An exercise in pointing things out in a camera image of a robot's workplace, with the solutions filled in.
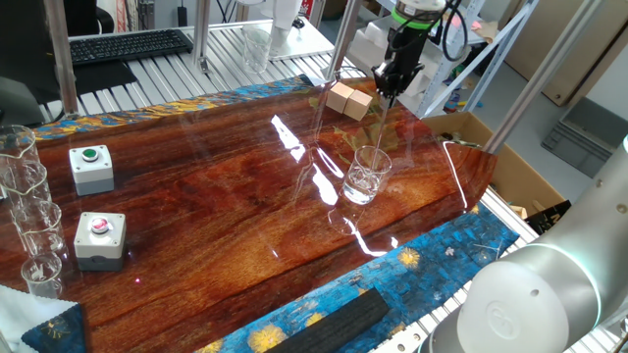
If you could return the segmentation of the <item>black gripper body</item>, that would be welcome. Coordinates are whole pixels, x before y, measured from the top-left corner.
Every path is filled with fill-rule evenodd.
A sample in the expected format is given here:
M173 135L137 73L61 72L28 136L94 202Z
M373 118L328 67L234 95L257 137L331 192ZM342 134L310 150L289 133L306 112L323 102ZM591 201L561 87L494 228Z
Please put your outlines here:
M392 61L394 70L414 70L417 67L429 32L426 28L410 26L390 30L385 59Z

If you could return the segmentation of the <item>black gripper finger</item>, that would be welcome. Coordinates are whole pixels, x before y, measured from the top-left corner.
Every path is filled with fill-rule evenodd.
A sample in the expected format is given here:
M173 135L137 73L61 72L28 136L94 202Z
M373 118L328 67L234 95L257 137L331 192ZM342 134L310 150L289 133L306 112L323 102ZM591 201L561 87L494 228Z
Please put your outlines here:
M399 96L404 93L412 80L424 69L422 63L418 63L412 70L407 73L391 74L391 92L392 96Z
M390 106L393 102L393 94L389 83L389 70L391 63L381 63L372 68L372 74L376 83L377 92L381 96L381 105Z

